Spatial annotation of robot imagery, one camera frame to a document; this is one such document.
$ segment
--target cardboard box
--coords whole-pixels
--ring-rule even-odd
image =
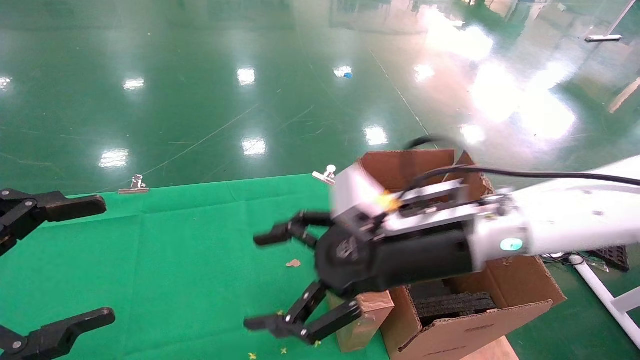
[[[328,298],[329,306],[332,309],[344,302],[331,293]],[[343,327],[336,334],[342,352],[351,352],[366,347],[394,308],[389,291],[360,294],[356,300],[362,310],[362,317]]]
[[[456,161],[453,150],[368,152],[360,159],[363,168],[390,192],[401,191],[407,180],[419,174],[454,163],[473,165],[466,152]],[[463,177],[471,200],[493,193],[482,174],[449,174],[446,180]],[[451,281],[459,293],[490,293],[498,309],[436,320],[423,328],[408,291],[391,289],[395,308],[381,327],[391,360],[460,360],[566,300],[537,257],[490,261],[484,271]]]

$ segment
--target wire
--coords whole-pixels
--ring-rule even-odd
[[[455,148],[461,149],[463,152],[467,151],[465,148],[460,146],[460,144],[458,142],[456,142],[455,140],[453,140],[451,138],[444,137],[444,136],[424,135],[424,136],[420,136],[419,138],[415,138],[415,139],[411,140],[408,144],[406,144],[404,146],[404,154],[400,158],[400,161],[402,163],[401,169],[404,172],[404,174],[403,174],[404,175],[404,180],[407,183],[412,180],[411,179],[412,174],[410,172],[410,169],[415,169],[416,172],[419,172],[418,166],[417,166],[417,164],[415,162],[415,158],[413,156],[414,153],[409,152],[409,150],[415,149],[416,147],[420,147],[420,146],[426,145],[428,143],[437,143],[437,142],[443,142],[443,143],[446,143],[447,145],[453,145]]]
[[[416,177],[412,181],[412,183],[400,194],[400,197],[398,199],[402,199],[407,192],[420,187],[422,183],[424,183],[428,179],[431,179],[432,177],[442,176],[455,172],[463,172],[466,174],[474,172],[485,172],[487,174],[504,175],[511,177],[527,177],[531,179],[590,179],[640,186],[640,180],[638,179],[605,174],[591,174],[589,172],[529,172],[501,170],[496,168],[477,167],[471,165],[456,165],[451,167],[437,168],[436,170],[426,172],[425,174]]]
[[[580,258],[582,259],[582,261],[580,263],[574,264],[571,262],[571,260],[569,260],[569,258],[572,255],[578,255],[580,256]],[[579,252],[566,252],[558,257],[555,257],[551,254],[542,254],[540,256],[542,258],[542,262],[545,264],[553,264],[553,263],[560,263],[562,265],[567,265],[567,266],[575,266],[575,265],[580,265],[580,264],[584,264],[584,262],[586,261],[586,257],[584,255],[582,255]]]

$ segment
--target dried leaf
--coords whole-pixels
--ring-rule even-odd
[[[300,263],[300,260],[298,259],[293,259],[290,262],[287,263],[288,267],[294,267],[297,268],[298,266],[302,265],[302,263]]]

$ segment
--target binder clip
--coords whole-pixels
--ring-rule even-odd
[[[329,185],[334,185],[335,181],[333,180],[333,178],[335,177],[335,165],[327,165],[326,167],[326,171],[324,172],[324,174],[320,174],[319,172],[314,171],[313,177],[322,181],[323,183],[327,183]]]
[[[148,193],[149,188],[147,185],[142,182],[142,175],[134,175],[131,179],[131,187],[128,189],[120,189],[118,190],[119,194],[127,194],[127,193]]]

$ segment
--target shiny epoxy floor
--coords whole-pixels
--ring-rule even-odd
[[[424,133],[482,165],[599,167],[640,153],[640,6],[621,42],[583,41],[626,6],[2,1],[0,180],[78,194],[133,174],[152,188],[302,174]],[[510,336],[521,357],[638,358],[573,270],[553,271],[575,302]],[[623,291],[637,275],[604,277]]]

